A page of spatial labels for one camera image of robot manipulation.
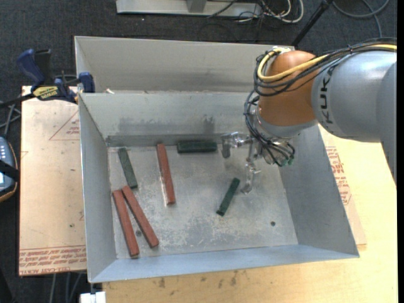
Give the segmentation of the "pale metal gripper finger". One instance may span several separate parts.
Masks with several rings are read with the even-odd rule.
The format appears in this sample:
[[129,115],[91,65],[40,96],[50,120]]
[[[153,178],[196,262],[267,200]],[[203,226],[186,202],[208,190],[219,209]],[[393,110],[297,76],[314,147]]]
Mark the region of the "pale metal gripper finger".
[[238,132],[227,133],[221,136],[222,141],[222,157],[229,158],[231,149],[238,147]]
[[243,193],[249,193],[253,190],[254,181],[261,170],[257,167],[254,160],[248,160],[246,163],[246,181],[242,188]]

